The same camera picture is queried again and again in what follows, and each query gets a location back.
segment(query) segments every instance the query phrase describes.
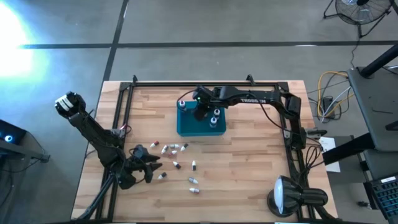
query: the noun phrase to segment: concrete floor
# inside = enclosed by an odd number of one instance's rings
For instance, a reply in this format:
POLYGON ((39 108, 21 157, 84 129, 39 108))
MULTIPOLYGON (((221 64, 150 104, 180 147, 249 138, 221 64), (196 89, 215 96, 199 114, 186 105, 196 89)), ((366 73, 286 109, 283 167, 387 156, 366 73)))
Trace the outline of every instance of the concrete floor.
MULTIPOLYGON (((17 44, 109 44, 122 0, 0 2, 0 119, 29 130, 51 160, 27 170, 10 223, 67 221, 80 178, 87 141, 55 111, 66 91, 81 94, 95 109, 109 49, 15 50, 17 44)), ((355 41, 356 28, 339 18, 323 20, 326 1, 134 0, 120 43, 216 41, 355 41)), ((397 40, 397 14, 390 13, 363 40, 397 40)), ((110 80, 304 80, 317 88, 320 74, 351 68, 349 46, 118 49, 110 80)), ((359 46, 354 64, 367 65, 390 45, 359 46)), ((336 77, 332 83, 343 78, 336 77)), ((337 96, 348 83, 327 90, 337 96)), ((356 100, 341 120, 316 125, 329 136, 367 132, 356 100)), ((358 208, 366 199, 353 185, 333 185, 340 218, 385 223, 379 211, 358 208)))

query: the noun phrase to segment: wooden table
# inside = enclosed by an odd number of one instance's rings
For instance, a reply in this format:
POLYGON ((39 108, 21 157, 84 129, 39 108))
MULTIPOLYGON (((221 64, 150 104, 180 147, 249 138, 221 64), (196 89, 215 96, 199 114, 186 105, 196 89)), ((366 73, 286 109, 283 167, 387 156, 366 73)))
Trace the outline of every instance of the wooden table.
MULTIPOLYGON (((290 92, 301 97, 301 122, 304 128, 314 127, 313 117, 303 81, 288 81, 290 92)), ((120 82, 104 82, 96 120, 110 129, 113 122, 120 82)), ((289 176, 281 130, 264 115, 259 105, 238 104, 226 110, 227 131, 222 136, 183 138, 176 132, 175 102, 192 87, 135 87, 130 110, 132 131, 126 138, 125 152, 136 144, 161 157, 163 166, 154 172, 150 184, 137 184, 118 190, 114 212, 115 222, 294 222, 296 215, 279 218, 271 214, 266 197, 274 188, 278 175, 289 176), (160 145, 150 148, 158 140, 160 145), (162 156, 165 144, 189 143, 186 151, 172 158, 162 156), (191 171, 192 160, 197 171, 191 171), (182 168, 177 170, 172 161, 182 168), (162 172, 167 178, 157 180, 162 172), (188 181, 194 177, 198 185, 188 181), (200 189, 198 195, 188 189, 200 189)), ((271 90, 268 87, 239 89, 271 90)), ((125 100, 122 105, 123 119, 125 100)), ((264 105, 271 119, 280 123, 278 112, 264 105)), ((85 160, 72 217, 78 217, 98 193, 103 167, 96 153, 85 160)), ((139 180, 143 175, 134 172, 139 180)), ((327 211, 337 217, 335 203, 324 165, 311 170, 311 187, 323 189, 329 196, 327 211)), ((104 215, 108 211, 104 204, 104 215)))

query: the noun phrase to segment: small vial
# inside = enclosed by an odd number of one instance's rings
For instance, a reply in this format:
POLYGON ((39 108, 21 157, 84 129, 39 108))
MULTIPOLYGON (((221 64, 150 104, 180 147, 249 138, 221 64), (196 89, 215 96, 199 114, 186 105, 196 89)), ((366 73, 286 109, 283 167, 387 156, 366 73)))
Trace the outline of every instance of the small vial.
POLYGON ((191 188, 191 189, 189 189, 189 191, 191 191, 192 193, 195 193, 195 194, 199 194, 199 189, 191 188))
POLYGON ((197 169, 197 163, 195 161, 192 161, 192 171, 196 171, 197 169))
POLYGON ((198 184, 198 181, 195 180, 195 178, 193 178, 193 177, 190 177, 188 180, 189 180, 189 182, 191 182, 193 184, 198 184))
POLYGON ((178 106, 179 106, 179 108, 180 108, 181 110, 183 110, 183 111, 186 111, 186 110, 187 110, 187 106, 186 106, 186 104, 185 104, 185 101, 183 101, 183 100, 180 100, 180 101, 178 102, 178 106))
POLYGON ((168 147, 167 145, 164 146, 163 149, 162 149, 162 154, 165 154, 168 148, 169 148, 169 147, 168 147))
POLYGON ((178 164, 178 162, 173 161, 173 164, 174 164, 174 166, 175 166, 177 169, 181 169, 181 166, 180 166, 180 164, 178 164))
POLYGON ((216 128, 216 127, 217 127, 217 118, 212 117, 212 118, 210 119, 210 127, 211 127, 211 128, 216 128))
POLYGON ((162 174, 160 174, 158 177, 157 177, 157 179, 158 180, 162 180, 164 177, 166 177, 167 176, 167 174, 166 174, 166 172, 163 172, 162 174))
POLYGON ((214 117, 218 119, 220 117, 220 113, 221 113, 220 109, 215 109, 213 113, 214 117))
POLYGON ((171 151, 171 152, 169 153, 169 156, 175 155, 176 153, 177 153, 177 150, 171 151))
POLYGON ((181 151, 184 151, 184 150, 186 150, 187 149, 187 147, 188 147, 188 143, 185 143, 182 147, 181 147, 181 151))
POLYGON ((155 147, 155 146, 157 146, 159 144, 159 142, 158 141, 155 141, 154 143, 152 143, 151 145, 150 145, 150 147, 155 147))

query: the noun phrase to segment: black metal frame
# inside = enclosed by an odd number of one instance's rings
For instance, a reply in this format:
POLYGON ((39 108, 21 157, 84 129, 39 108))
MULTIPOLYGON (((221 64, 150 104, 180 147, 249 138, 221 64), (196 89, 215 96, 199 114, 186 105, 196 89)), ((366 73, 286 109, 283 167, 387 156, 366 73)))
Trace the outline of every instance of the black metal frame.
MULTIPOLYGON (((377 19, 377 22, 365 34, 362 34, 362 25, 360 23, 352 20, 350 17, 348 17, 348 16, 346 16, 346 15, 344 15, 342 13, 326 15, 326 12, 329 9, 329 7, 331 6, 333 1, 335 1, 335 0, 331 0, 329 2, 328 6, 326 7, 325 11, 323 11, 323 18, 326 19, 326 18, 332 18, 332 17, 336 17, 336 16, 343 16, 344 18, 352 21, 354 23, 354 25, 356 25, 356 27, 358 28, 358 37, 359 38, 367 36, 379 24, 379 22, 381 22, 381 20, 384 19, 384 17, 386 15, 390 14, 390 10, 389 10, 390 8, 389 8, 389 9, 386 10, 386 12, 380 18, 377 19)), ((395 3, 394 3, 394 0, 390 0, 390 1, 391 1, 391 5, 390 5, 390 7, 391 7, 395 3)))
MULTIPOLYGON (((287 82, 255 82, 251 75, 247 76, 245 82, 138 82, 137 77, 133 76, 132 82, 120 83, 118 101, 116 103, 116 111, 114 114, 112 128, 118 127, 119 114, 120 114, 120 110, 121 110, 124 91, 129 90, 128 95, 127 95, 126 110, 125 110, 124 119, 123 119, 123 124, 128 124, 129 111, 130 111, 131 102, 132 102, 132 94, 133 94, 133 90, 135 87, 154 87, 155 88, 155 87, 165 87, 165 86, 178 87, 178 86, 197 86, 197 85, 203 85, 203 86, 220 86, 220 85, 264 86, 264 87, 268 86, 268 87, 273 87, 275 89, 281 88, 285 91, 289 91, 289 86, 288 86, 287 82)), ((283 128, 287 128, 286 120, 282 115, 280 115, 280 123, 283 128)), ((300 170, 303 170, 305 168, 303 153, 302 153, 302 151, 295 151, 295 152, 297 152, 297 160, 298 160, 298 167, 299 167, 299 170, 297 170, 295 167, 294 159, 293 159, 293 155, 292 155, 293 150, 291 150, 290 147, 288 147, 288 145, 289 145, 288 138, 289 137, 286 136, 283 131, 282 131, 282 137, 284 138, 285 151, 286 151, 286 155, 287 155, 290 176, 291 176, 291 178, 293 178, 294 180, 296 180, 298 182, 300 170)), ((109 172, 108 172, 108 170, 105 169, 103 172, 103 180, 102 180, 101 186, 103 186, 103 184, 106 182, 108 175, 109 175, 109 172)), ((305 180, 304 182, 301 182, 300 184, 303 187, 309 187, 308 180, 305 180)), ((106 218, 103 218, 103 201, 102 201, 99 203, 99 205, 97 207, 95 219, 93 219, 93 220, 71 220, 71 222, 72 223, 112 223, 117 191, 118 191, 118 185, 114 182, 112 190, 111 190, 111 199, 109 201, 108 214, 107 214, 106 218)), ((316 219, 315 211, 312 206, 308 206, 308 216, 309 216, 310 220, 316 219)), ((307 220, 306 218, 303 217, 303 211, 302 211, 301 207, 297 211, 297 218, 298 218, 298 221, 307 220)))

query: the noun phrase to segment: lamp head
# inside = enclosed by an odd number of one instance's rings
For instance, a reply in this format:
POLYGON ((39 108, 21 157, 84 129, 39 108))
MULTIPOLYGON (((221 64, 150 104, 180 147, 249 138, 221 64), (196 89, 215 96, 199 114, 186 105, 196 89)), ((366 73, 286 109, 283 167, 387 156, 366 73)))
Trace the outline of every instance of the lamp head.
POLYGON ((267 204, 270 211, 278 217, 294 214, 302 205, 324 206, 327 194, 321 189, 302 188, 292 179, 280 175, 275 187, 268 193, 267 204))

